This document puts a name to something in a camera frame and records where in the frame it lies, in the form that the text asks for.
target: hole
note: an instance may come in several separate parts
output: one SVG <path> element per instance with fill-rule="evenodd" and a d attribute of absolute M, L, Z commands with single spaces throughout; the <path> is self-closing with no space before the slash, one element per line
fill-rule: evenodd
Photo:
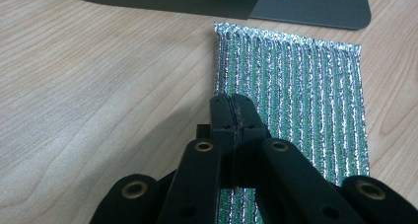
<path fill-rule="evenodd" d="M 356 188 L 358 192 L 368 198 L 374 200 L 383 200 L 386 198 L 384 191 L 372 183 L 359 180 L 356 182 Z"/>
<path fill-rule="evenodd" d="M 213 145 L 211 143 L 206 143 L 206 142 L 201 142 L 196 144 L 196 146 L 194 146 L 194 149 L 196 149 L 199 152 L 207 152 L 212 150 Z"/>
<path fill-rule="evenodd" d="M 122 196 L 128 199 L 133 199 L 144 195 L 147 191 L 147 184 L 141 181 L 135 181 L 126 184 L 122 189 Z"/>
<path fill-rule="evenodd" d="M 333 207 L 331 207 L 331 206 L 325 206 L 323 209 L 322 209 L 322 213 L 323 213 L 323 215 L 325 215 L 326 217 L 328 217 L 328 218 L 330 218 L 330 219 L 334 219 L 334 220 L 336 220 L 336 219 L 338 219 L 339 218 L 339 212 L 338 212 L 338 210 L 337 209 L 335 209 L 335 208 L 333 208 Z"/>
<path fill-rule="evenodd" d="M 282 142 L 273 142 L 271 146 L 273 147 L 274 150 L 277 150 L 279 152 L 284 152 L 289 149 L 289 146 L 286 143 L 282 143 Z"/>
<path fill-rule="evenodd" d="M 185 206 L 180 211 L 180 216 L 182 218 L 190 218 L 196 214 L 196 208 L 194 206 Z"/>

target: silver foil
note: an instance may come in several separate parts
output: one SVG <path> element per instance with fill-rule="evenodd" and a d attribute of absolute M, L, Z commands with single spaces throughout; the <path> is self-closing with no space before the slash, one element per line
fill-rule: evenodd
<path fill-rule="evenodd" d="M 250 97 L 275 137 L 337 185 L 369 174 L 358 44 L 216 23 L 215 94 Z M 220 223 L 262 223 L 252 189 L 223 190 Z"/>

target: insulation material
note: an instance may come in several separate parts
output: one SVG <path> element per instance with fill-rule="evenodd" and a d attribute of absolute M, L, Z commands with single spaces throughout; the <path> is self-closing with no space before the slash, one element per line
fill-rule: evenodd
<path fill-rule="evenodd" d="M 250 97 L 273 137 L 337 185 L 369 174 L 358 44 L 216 23 L 215 94 Z M 262 223 L 254 190 L 221 194 L 220 223 Z"/>

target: green foil stripe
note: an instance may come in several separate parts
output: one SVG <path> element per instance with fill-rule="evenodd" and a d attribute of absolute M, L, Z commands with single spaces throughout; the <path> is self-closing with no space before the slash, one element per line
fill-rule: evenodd
<path fill-rule="evenodd" d="M 275 137 L 292 141 L 337 185 L 369 174 L 360 50 L 216 23 L 215 94 L 250 97 Z M 223 190 L 220 223 L 262 223 L 252 189 Z"/>

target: table surface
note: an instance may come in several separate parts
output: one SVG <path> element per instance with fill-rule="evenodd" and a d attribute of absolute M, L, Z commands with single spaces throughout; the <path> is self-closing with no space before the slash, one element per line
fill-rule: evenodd
<path fill-rule="evenodd" d="M 87 223 L 118 179 L 172 171 L 208 122 L 214 22 L 359 43 L 371 176 L 418 206 L 418 1 L 345 31 L 0 0 L 0 223 Z"/>

